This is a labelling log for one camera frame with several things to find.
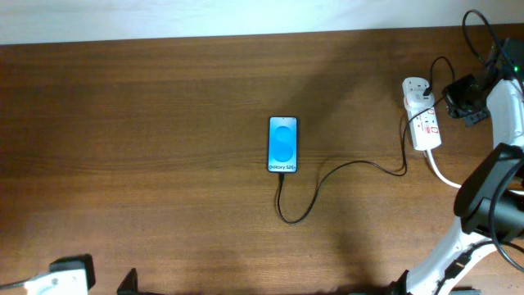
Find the blue Galaxy smartphone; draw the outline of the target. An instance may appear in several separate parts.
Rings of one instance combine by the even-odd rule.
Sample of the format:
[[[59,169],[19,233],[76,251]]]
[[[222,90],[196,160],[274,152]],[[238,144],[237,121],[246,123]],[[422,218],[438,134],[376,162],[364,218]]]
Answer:
[[[298,120],[295,117],[269,118],[268,171],[296,173],[298,168]]]

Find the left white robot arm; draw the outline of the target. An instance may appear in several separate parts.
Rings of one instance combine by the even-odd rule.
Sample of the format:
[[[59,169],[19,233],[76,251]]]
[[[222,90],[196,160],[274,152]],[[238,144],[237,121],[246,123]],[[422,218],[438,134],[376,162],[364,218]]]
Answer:
[[[93,257],[81,254],[55,260],[46,273],[2,284],[1,291],[23,288],[27,295],[88,295],[95,284]]]

